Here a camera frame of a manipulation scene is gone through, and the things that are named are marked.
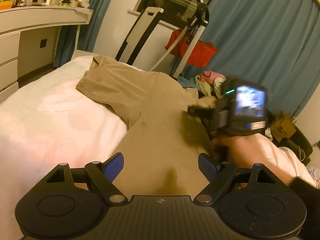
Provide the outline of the person's right hand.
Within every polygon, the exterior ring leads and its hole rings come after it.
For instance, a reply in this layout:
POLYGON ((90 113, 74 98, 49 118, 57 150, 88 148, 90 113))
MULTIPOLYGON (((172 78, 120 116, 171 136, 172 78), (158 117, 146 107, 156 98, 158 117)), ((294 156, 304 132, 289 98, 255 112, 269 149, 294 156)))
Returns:
POLYGON ((265 158, 263 148, 259 145, 258 134, 233 137, 223 134, 213 139, 212 145, 214 149, 226 146, 228 161, 238 168, 252 168, 255 163, 261 163, 274 170, 274 165, 265 158))

